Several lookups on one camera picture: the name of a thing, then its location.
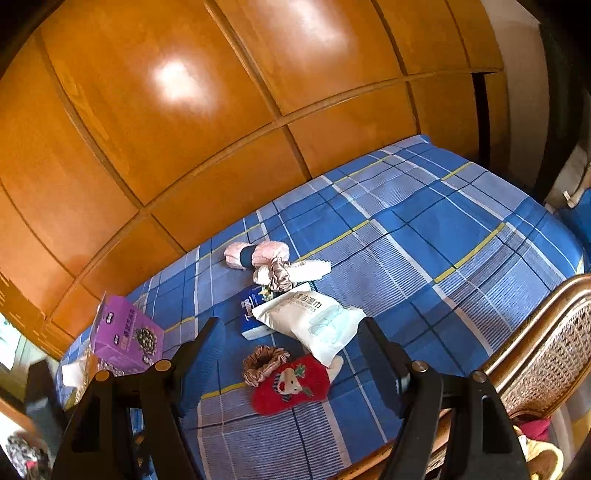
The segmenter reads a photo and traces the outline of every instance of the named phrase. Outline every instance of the blue box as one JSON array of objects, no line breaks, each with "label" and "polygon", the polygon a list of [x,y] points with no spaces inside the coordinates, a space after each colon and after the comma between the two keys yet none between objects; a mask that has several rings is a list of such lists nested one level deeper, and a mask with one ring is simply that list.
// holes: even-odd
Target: blue box
[{"label": "blue box", "polygon": [[257,338],[273,333],[273,329],[254,318],[252,309],[272,300],[274,297],[274,293],[268,287],[262,285],[257,285],[246,290],[240,300],[240,305],[244,309],[240,317],[240,331],[245,339],[256,340]]}]

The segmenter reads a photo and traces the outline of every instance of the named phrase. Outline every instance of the wooden panel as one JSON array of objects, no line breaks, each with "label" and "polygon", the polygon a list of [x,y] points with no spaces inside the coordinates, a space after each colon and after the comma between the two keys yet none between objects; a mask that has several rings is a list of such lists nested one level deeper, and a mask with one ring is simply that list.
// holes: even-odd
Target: wooden panel
[{"label": "wooden panel", "polygon": [[289,128],[313,177],[417,133],[403,83],[337,103]]},{"label": "wooden panel", "polygon": [[219,0],[282,113],[399,76],[369,1]]},{"label": "wooden panel", "polygon": [[144,203],[271,121],[201,2],[70,0],[41,32],[80,116]]},{"label": "wooden panel", "polygon": [[[239,184],[241,177],[250,180]],[[305,182],[283,132],[275,130],[203,170],[158,205],[154,215],[190,250]]]},{"label": "wooden panel", "polygon": [[136,212],[70,122],[27,41],[0,80],[0,171],[41,241],[74,274]]},{"label": "wooden panel", "polygon": [[78,285],[56,308],[51,321],[76,338],[92,323],[98,304],[99,300]]},{"label": "wooden panel", "polygon": [[61,358],[74,339],[57,325],[46,322],[39,336],[39,345],[53,358]]},{"label": "wooden panel", "polygon": [[25,335],[39,331],[45,317],[0,271],[0,312]]},{"label": "wooden panel", "polygon": [[505,72],[484,75],[491,125],[490,169],[504,175],[509,167],[511,139],[509,135],[509,99]]},{"label": "wooden panel", "polygon": [[91,269],[82,283],[98,297],[105,291],[127,295],[178,258],[154,220],[143,219]]},{"label": "wooden panel", "polygon": [[478,158],[478,117],[472,75],[448,74],[411,82],[421,133],[434,145]]},{"label": "wooden panel", "polygon": [[377,0],[409,74],[466,68],[445,0]]},{"label": "wooden panel", "polygon": [[49,314],[73,279],[43,248],[0,187],[0,266],[33,305]]},{"label": "wooden panel", "polygon": [[464,41],[470,66],[503,68],[503,57],[491,21],[480,0],[447,0]]}]

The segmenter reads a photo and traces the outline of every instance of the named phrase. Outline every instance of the wet wipes package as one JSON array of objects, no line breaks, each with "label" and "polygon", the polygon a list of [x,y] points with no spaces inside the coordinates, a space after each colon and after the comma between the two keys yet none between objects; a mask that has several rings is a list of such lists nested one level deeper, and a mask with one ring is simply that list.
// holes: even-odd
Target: wet wipes package
[{"label": "wet wipes package", "polygon": [[343,307],[316,291],[291,290],[282,297],[279,302],[254,308],[255,318],[299,340],[326,367],[357,334],[357,326],[365,317],[362,309]]}]

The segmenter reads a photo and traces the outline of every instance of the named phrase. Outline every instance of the blue plaid bedsheet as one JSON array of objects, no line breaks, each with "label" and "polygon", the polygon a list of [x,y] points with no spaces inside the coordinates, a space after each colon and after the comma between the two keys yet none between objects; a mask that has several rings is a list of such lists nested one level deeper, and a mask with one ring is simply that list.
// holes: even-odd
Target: blue plaid bedsheet
[{"label": "blue plaid bedsheet", "polygon": [[[466,375],[507,340],[536,305],[583,270],[583,249],[542,206],[484,168],[416,136],[336,168],[204,242],[128,298],[163,328],[165,356],[210,316],[226,324],[226,350],[199,406],[183,419],[205,478],[324,479],[393,439],[387,410],[354,339],[323,403],[274,417],[249,405],[242,360],[254,346],[285,346],[279,333],[244,339],[236,321],[249,271],[223,261],[235,241],[286,242],[291,260],[320,258],[332,272],[313,283],[362,307],[412,359]],[[83,333],[64,356],[73,361]],[[71,389],[57,388],[62,400]]]}]

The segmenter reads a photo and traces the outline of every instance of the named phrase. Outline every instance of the red sock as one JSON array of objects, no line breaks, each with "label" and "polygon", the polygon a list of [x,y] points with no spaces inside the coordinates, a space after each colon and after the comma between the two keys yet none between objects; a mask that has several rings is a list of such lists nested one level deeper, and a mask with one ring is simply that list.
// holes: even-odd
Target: red sock
[{"label": "red sock", "polygon": [[312,355],[281,365],[252,396],[252,408],[261,415],[274,415],[307,401],[321,401],[330,388],[326,367]]}]

